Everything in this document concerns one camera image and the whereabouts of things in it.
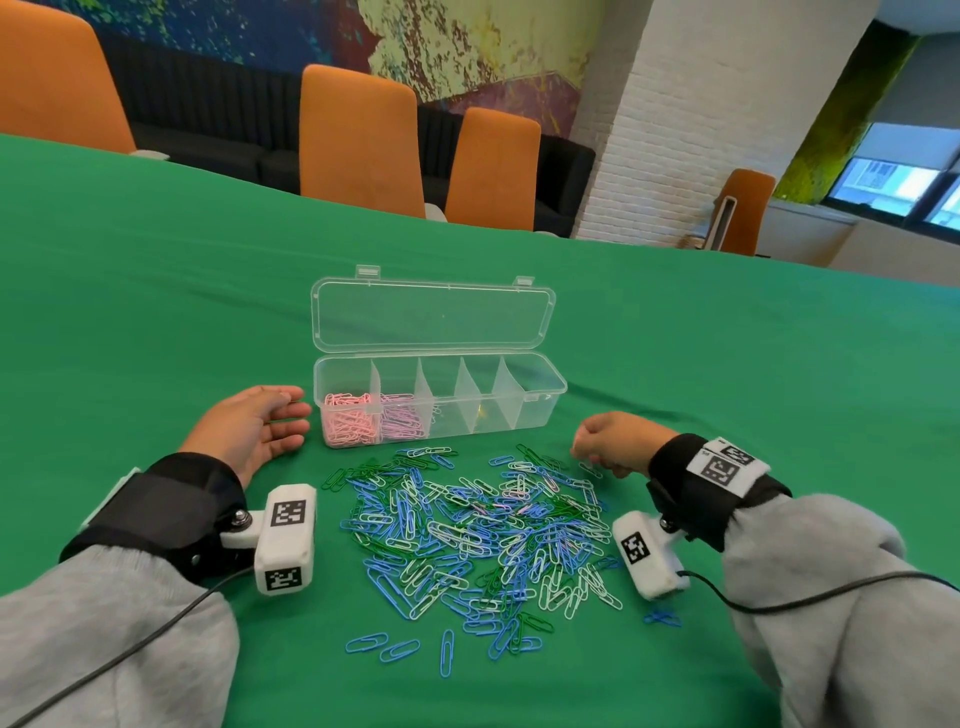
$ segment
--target gray sweater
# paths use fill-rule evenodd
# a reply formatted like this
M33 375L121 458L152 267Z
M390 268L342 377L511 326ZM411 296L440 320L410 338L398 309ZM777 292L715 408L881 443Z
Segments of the gray sweater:
M902 557L889 523L841 498L809 496L738 512L723 559L728 596L760 606L903 570ZM0 728L202 591L153 556L95 546L0 599ZM734 614L733 624L756 671L779 692L784 726L960 722L960 595L947 587L887 582L782 615ZM213 595L31 725L219 726L238 649L233 615Z

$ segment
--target white brick pillar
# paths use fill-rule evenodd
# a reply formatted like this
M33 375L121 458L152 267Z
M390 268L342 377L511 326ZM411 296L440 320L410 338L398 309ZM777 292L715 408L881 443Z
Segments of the white brick pillar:
M736 167L779 178L879 0L608 0L574 141L574 237L670 246Z

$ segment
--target black cable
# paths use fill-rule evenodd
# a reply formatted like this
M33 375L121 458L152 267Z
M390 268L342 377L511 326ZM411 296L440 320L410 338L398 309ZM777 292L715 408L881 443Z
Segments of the black cable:
M37 717L37 716L39 716L40 714L42 714L44 711L47 711L47 710L49 710L50 708L52 708L53 706L55 706L57 703L59 703L61 700L63 700L63 699L64 699L67 695L69 695L71 692L78 691L80 688L82 688L82 687L83 687L84 685L86 685L87 683L93 682L94 680L96 680L98 677L100 677L100 676L101 676L102 674L104 674L105 672L108 672L108 671L114 669L114 668L117 667L120 663L122 663L124 660L126 660L128 657L130 657L130 656L136 654L137 652L139 652L141 649L143 649L143 648L146 647L148 644L150 644L151 642L153 642L156 638L161 637L161 636L164 635L165 633L169 632L170 629L173 628L173 626L174 626L177 622L179 622L181 619L183 619L184 617L186 617L186 616L190 613L190 611L191 611L192 609L194 609L198 604L200 604L202 601L204 601L204 599L206 599L208 596L210 596L211 594L213 594L214 592L216 592L218 589L220 589L222 586L224 586L227 582L232 581L233 579L237 578L238 576L243 576L244 574L248 574L248 573L250 573L251 571L253 571L253 567L249 567L248 569L240 570L240 571L238 571L237 573L232 573L232 574L231 574L230 576L228 576L227 578L222 579L222 580L219 581L217 584L215 584L214 586L210 587L210 588L207 589L203 594L201 594L201 595L198 596L196 599L194 599L194 600L191 601L189 604L187 604L182 610L180 610L179 613L177 613L176 615L174 615L173 617L171 617L171 618L169 619L169 621L167 621L165 624L159 626L156 630L154 630L154 631L151 632L149 635L147 635L145 638L143 638L142 640L140 640L140 642L134 644L134 645L133 645L132 647L130 647L129 649L121 652L119 655L117 655L116 657L114 657L112 660L110 660L109 662L104 663L103 665L97 667L95 670L93 670L92 672L89 672L87 675L84 675L84 677L80 678L80 679L77 680L76 682L71 683L70 685L68 685L66 688L64 688L63 690L61 690L61 691L58 692L57 694L48 697L46 700L44 700L44 701L43 701L42 703L40 703L38 706L36 706L35 708L33 708L29 713L27 713L27 714L24 715L24 716L19 717L19 718L18 718L17 720L15 720L13 723L11 723L9 726L7 726L7 728L23 728L23 726L25 726L27 723L29 723L31 720L33 720L35 717Z
M735 601L730 601L727 599L724 594L716 588L712 581L696 571L681 570L677 571L677 575L692 576L694 579L699 579L700 581L704 582L704 584L709 586L713 590L714 594L720 597L720 601L733 609L735 612L740 612L745 615L776 615L781 612L790 612L794 609L801 609L803 607L809 607L813 604L819 604L822 601L833 599L835 596L844 595L847 592L852 592L856 589L869 587L871 584L879 584L880 582L892 581L893 579L925 579L926 581L932 581L937 584L943 584L945 587L950 587L955 592L960 592L960 589L957 589L946 579L942 579L939 576L934 576L932 573L923 573L922 571L890 571L889 573L882 573L878 574L877 576L868 576L865 579L857 579L849 584L844 584L842 587L837 587L836 589L831 589L818 595L797 599L796 601L788 601L785 604L774 604L770 607L748 607L745 604L738 604Z

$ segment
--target plastic organizer box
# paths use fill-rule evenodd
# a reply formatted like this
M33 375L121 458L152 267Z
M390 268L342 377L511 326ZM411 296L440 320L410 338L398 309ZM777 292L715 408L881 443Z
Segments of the plastic organizer box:
M332 448L547 424L566 380L533 349L556 296L513 285L388 280L377 266L311 291L314 400Z

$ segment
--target green tablecloth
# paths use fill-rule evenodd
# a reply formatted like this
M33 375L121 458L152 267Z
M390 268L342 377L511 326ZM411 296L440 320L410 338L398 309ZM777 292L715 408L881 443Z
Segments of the green tablecloth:
M312 390L308 293L357 263L385 278L557 292L541 347L569 380L546 428L444 441L457 474L523 442L563 455L575 425L622 408L724 434L798 495L833 492L894 522L917 566L954 580L960 505L960 292L735 255L657 250L427 223L306 200L171 163L0 136L0 330L5 527L0 590L55 563L132 466L174 449L214 401L257 382ZM332 451L315 431L254 481L320 485L387 447ZM637 477L607 483L615 517L649 508ZM646 625L624 570L615 612L554 613L542 652L498 663L435 607L405 622L338 521L353 493L319 493L313 586L267 599L231 585L243 641L228 726L754 726L778 721L725 609L700 585L682 629ZM684 564L721 577L702 544ZM457 632L439 677L441 633ZM347 655L387 631L420 653Z

